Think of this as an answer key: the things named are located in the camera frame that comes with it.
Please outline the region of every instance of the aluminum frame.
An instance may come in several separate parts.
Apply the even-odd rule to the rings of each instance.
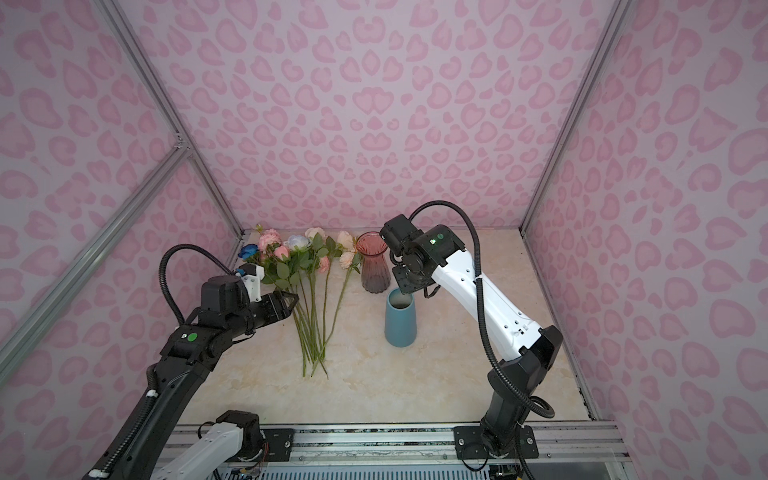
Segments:
[[[184,142],[180,142],[83,247],[45,297],[22,317],[19,327],[0,348],[0,388],[43,340],[61,311],[80,293],[91,275],[186,159],[190,159],[189,150]]]
[[[558,137],[555,141],[554,148],[552,149],[549,160],[547,161],[544,173],[541,175],[536,189],[534,190],[533,198],[531,199],[530,205],[528,205],[528,209],[525,211],[525,215],[523,216],[523,221],[519,229],[520,235],[523,239],[523,244],[525,245],[525,249],[528,252],[528,257],[531,259],[531,265],[533,266],[536,280],[538,280],[541,291],[544,293],[545,299],[547,301],[547,307],[549,308],[552,320],[561,331],[564,331],[563,326],[558,320],[558,314],[554,308],[554,300],[552,294],[549,291],[549,287],[547,286],[546,282],[544,281],[544,278],[541,274],[541,268],[538,265],[538,261],[536,260],[536,257],[534,256],[531,249],[531,244],[528,239],[528,231],[531,229],[533,220],[535,219],[536,214],[538,213],[538,209],[544,200],[547,189],[549,188],[549,185],[552,181],[555,169],[561,163],[564,157],[568,142],[570,142],[571,138],[573,137],[581,117],[588,108],[589,97],[600,81],[602,74],[605,72],[606,66],[611,59],[611,54],[616,48],[616,44],[621,37],[621,33],[627,25],[629,18],[634,13],[633,7],[636,3],[636,0],[616,0],[614,3],[613,8],[611,9],[611,13],[608,15],[606,26],[601,33],[600,39],[598,40],[598,47],[595,49],[594,54],[590,59],[587,72],[584,75],[584,80],[579,85],[575,100],[571,104],[571,108],[568,110],[565,122],[563,123],[563,128],[558,133]],[[563,337],[565,343],[565,352],[568,357],[568,361],[571,364],[571,370],[574,373],[576,385],[581,392],[581,398],[584,399],[584,405],[587,407],[587,412],[590,418],[599,419],[600,416],[598,405],[595,402],[594,397],[592,396],[592,393],[586,383],[584,373],[581,371],[581,367],[575,359],[573,342],[568,335],[563,335]]]
[[[525,245],[525,251],[528,252],[528,258],[531,259],[531,265],[533,266],[536,280],[538,281],[538,285],[544,294],[544,300],[547,303],[547,308],[549,308],[549,314],[552,317],[552,322],[554,322],[556,327],[558,327],[561,332],[565,332],[563,329],[564,326],[561,325],[561,323],[558,321],[558,314],[554,309],[554,299],[552,298],[552,293],[549,291],[549,287],[544,282],[544,278],[541,275],[541,268],[536,261],[536,257],[534,257],[528,236],[521,236],[523,239],[523,245]],[[564,334],[563,343],[565,344],[565,355],[568,358],[568,363],[571,365],[571,371],[573,372],[574,379],[576,380],[576,386],[579,389],[581,398],[584,400],[584,406],[587,407],[587,414],[589,415],[589,418],[599,420],[601,419],[599,415],[600,410],[598,408],[597,402],[595,402],[594,397],[592,396],[592,391],[589,389],[589,385],[587,385],[587,377],[584,376],[584,372],[581,370],[581,365],[576,361],[576,355],[574,353],[575,350],[573,342],[571,341],[571,336]]]
[[[218,206],[222,215],[227,219],[227,222],[234,233],[237,236],[242,236],[243,227],[240,225],[237,215],[235,215],[232,210],[229,201],[227,201],[226,197],[221,193],[219,185],[216,183],[208,166],[205,164],[205,161],[200,154],[200,150],[197,148],[192,135],[181,120],[181,115],[176,109],[173,101],[170,99],[170,95],[165,90],[160,75],[149,61],[147,53],[141,46],[133,27],[131,27],[131,23],[128,21],[125,12],[123,12],[122,7],[118,3],[118,0],[93,0],[93,3],[101,11],[118,43],[123,47],[123,51],[126,53],[128,60],[134,66],[139,77],[141,77],[144,86],[147,88],[147,92],[160,110],[163,119],[176,134],[176,138],[179,142],[184,142],[189,145],[192,153],[192,163],[200,175],[208,193],[214,199],[214,203]]]
[[[615,422],[528,422],[534,430],[537,462],[631,462]],[[261,425],[294,429],[290,461],[285,466],[461,465],[453,427],[476,423]],[[158,459],[162,467],[197,442],[197,425],[177,425]],[[492,458],[489,463],[512,463]],[[252,464],[233,463],[230,466]]]
[[[608,21],[598,39],[598,46],[595,48],[594,53],[590,58],[587,71],[584,74],[584,80],[582,80],[576,91],[576,96],[574,97],[573,103],[571,103],[571,108],[565,116],[563,127],[560,129],[558,137],[555,139],[554,147],[547,160],[544,172],[541,174],[541,178],[539,178],[539,181],[536,184],[531,203],[528,205],[528,209],[523,216],[520,225],[521,232],[528,230],[536,211],[541,205],[544,194],[551,182],[554,169],[561,162],[566,147],[568,146],[568,142],[571,141],[571,137],[573,137],[573,133],[576,131],[578,122],[584,111],[587,109],[589,97],[600,81],[608,61],[611,59],[611,53],[613,53],[614,48],[616,48],[621,32],[627,23],[627,18],[630,16],[632,6],[635,3],[636,0],[616,0],[611,9],[611,13],[608,14]]]

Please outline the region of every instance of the wire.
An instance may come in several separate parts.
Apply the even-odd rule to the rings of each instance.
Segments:
[[[523,469],[523,472],[525,472],[525,476],[528,477],[528,480],[536,480],[536,478],[533,476],[533,473],[531,473],[531,469],[528,467],[528,463],[525,461],[525,458],[523,458],[523,455],[520,455],[520,427],[517,427],[517,431],[515,432],[515,456],[518,458],[518,462],[520,462],[520,466]]]
[[[206,426],[206,425],[211,425],[211,426],[213,426],[213,425],[216,425],[216,423],[214,423],[214,422],[211,422],[210,420],[208,420],[207,422],[203,422],[203,423],[201,423],[201,424],[200,424],[200,426],[199,426],[199,427],[197,427],[197,439],[198,439],[198,440],[203,438],[202,429],[203,429],[203,427],[204,427],[204,426]],[[213,474],[214,474],[214,478],[215,478],[216,480],[221,480],[221,475],[219,475],[219,469],[218,469],[218,468],[214,469],[214,472],[213,472]]]
[[[192,313],[187,317],[186,320],[184,320],[184,325],[192,325],[192,322],[197,318],[197,316],[200,315],[200,307],[196,306],[192,310]]]
[[[136,417],[136,421],[131,426],[131,429],[128,431],[128,434],[125,437],[123,437],[123,441],[120,442],[120,445],[118,445],[118,447],[112,452],[112,455],[109,455],[109,458],[107,458],[107,461],[104,463],[104,466],[101,467],[101,471],[103,473],[107,473],[107,474],[112,473],[112,470],[114,469],[115,464],[118,463],[118,460],[123,456],[123,454],[125,453],[125,450],[134,441],[136,434],[138,434],[139,430],[141,430],[141,427],[144,426],[144,422],[147,421],[147,417],[152,411],[152,407],[154,406],[154,403],[157,401],[157,397],[156,397],[157,393],[155,393],[155,396],[148,395],[148,393],[156,390],[157,390],[157,377],[154,374],[154,364],[153,364],[147,367],[147,391],[144,394],[144,397],[142,397],[143,402],[141,403],[141,409],[139,410],[139,414]]]
[[[482,465],[480,465],[479,467],[471,467],[471,466],[467,465],[467,462],[465,462],[465,460],[464,460],[464,451],[465,451],[465,450],[466,450],[466,448],[467,448],[467,447],[469,447],[470,445],[480,445],[480,446],[483,448],[483,450],[485,450],[485,461],[484,461],[484,462],[482,463]],[[462,448],[462,463],[464,464],[464,466],[465,466],[465,467],[466,467],[466,468],[467,468],[467,469],[468,469],[470,472],[480,472],[480,471],[481,471],[482,469],[484,469],[484,468],[485,468],[485,466],[488,464],[488,459],[489,459],[489,458],[491,458],[491,454],[490,454],[490,453],[488,453],[488,449],[487,449],[487,448],[485,447],[485,445],[483,445],[482,443],[468,443],[468,444],[464,445],[464,447]]]
[[[206,425],[214,426],[214,425],[216,425],[216,423],[211,422],[210,420],[208,420],[207,422],[201,423],[200,426],[197,427],[197,439],[198,440],[203,438],[203,433],[201,431],[202,431],[203,427],[206,426]]]
[[[478,304],[478,328],[480,329],[480,340],[482,341],[483,349],[485,350],[485,355],[488,357],[488,361],[491,363],[491,367],[493,367],[494,371],[496,372],[496,375],[498,375],[499,379],[502,381],[504,386],[506,386],[510,392],[512,392],[518,400],[525,406],[525,408],[531,410],[536,415],[542,416],[546,419],[551,419],[554,417],[554,409],[547,404],[549,408],[546,408],[546,406],[540,406],[537,404],[537,402],[531,400],[531,397],[525,394],[522,390],[520,390],[514,383],[512,383],[509,378],[507,377],[506,373],[504,373],[504,370],[502,370],[501,366],[498,364],[498,360],[496,359],[496,355],[493,353],[493,348],[491,347],[491,342],[488,340],[488,328],[485,325],[485,298],[483,296],[483,288],[482,288],[482,268],[480,266],[480,239],[478,238],[477,230],[475,230],[475,225],[472,223],[472,221],[469,219],[467,214],[462,210],[458,205],[452,204],[451,202],[445,201],[445,200],[433,200],[431,202],[427,202],[423,204],[421,207],[414,210],[414,212],[411,214],[411,216],[408,218],[408,220],[411,220],[413,222],[413,219],[416,215],[418,215],[422,210],[425,208],[433,207],[435,205],[442,205],[444,207],[448,207],[453,209],[457,214],[461,216],[461,218],[464,220],[464,223],[466,223],[467,228],[469,228],[469,233],[472,235],[472,243],[475,247],[475,288],[477,289],[477,304]]]
[[[202,253],[208,257],[208,260],[214,262],[227,275],[234,275],[234,273],[223,263],[221,263],[219,259],[214,257],[211,252],[205,250],[203,247],[198,247],[197,245],[192,245],[191,243],[179,243],[175,247],[168,249],[168,251],[163,255],[163,258],[160,260],[160,269],[158,271],[158,277],[160,279],[160,290],[163,292],[165,301],[168,302],[168,306],[170,307],[171,311],[173,311],[174,315],[176,316],[176,321],[179,322],[179,326],[182,326],[184,325],[184,315],[181,314],[181,310],[179,310],[178,305],[176,305],[176,302],[174,302],[174,298],[170,295],[170,290],[168,289],[168,281],[165,278],[165,270],[168,266],[168,260],[170,260],[171,256],[173,256],[173,254],[179,250],[194,250],[198,253]]]

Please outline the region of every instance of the wall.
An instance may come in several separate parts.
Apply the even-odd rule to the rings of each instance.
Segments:
[[[0,6],[0,345],[173,139],[88,0]]]
[[[519,225],[613,2],[121,4],[243,224],[287,228]]]
[[[235,244],[186,163],[0,391],[0,477],[80,478],[108,447],[176,326],[157,265],[177,243],[221,259]],[[168,284],[182,313],[218,273],[198,253],[174,255]]]
[[[643,478],[768,476],[767,16],[641,2],[533,226]]]

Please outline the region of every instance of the table surface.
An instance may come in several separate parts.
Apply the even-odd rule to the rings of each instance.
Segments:
[[[457,229],[456,233],[471,251],[468,231]],[[519,232],[478,233],[483,273],[528,316],[542,326],[551,325]],[[334,262],[329,321],[343,274]],[[394,278],[392,288],[396,288]],[[447,292],[428,300],[421,295],[415,298],[416,340],[406,348],[391,346],[384,337],[386,293],[366,292],[359,275],[353,273],[326,354],[328,377],[322,371],[312,378],[302,377],[299,337],[289,318],[257,330],[255,337],[229,349],[180,422],[214,420],[228,409],[257,413],[263,423],[478,421],[493,391],[486,379],[491,367],[477,322]],[[322,297],[318,302],[322,306]],[[554,407],[555,420],[588,420],[563,349],[536,395]],[[542,418],[531,414],[528,420]]]

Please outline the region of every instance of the vase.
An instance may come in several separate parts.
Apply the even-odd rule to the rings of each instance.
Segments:
[[[392,346],[406,347],[416,340],[416,306],[413,294],[395,288],[386,298],[384,337]]]
[[[367,232],[357,239],[356,249],[362,254],[362,288],[381,293],[389,288],[389,264],[384,258],[387,246],[379,232]]]

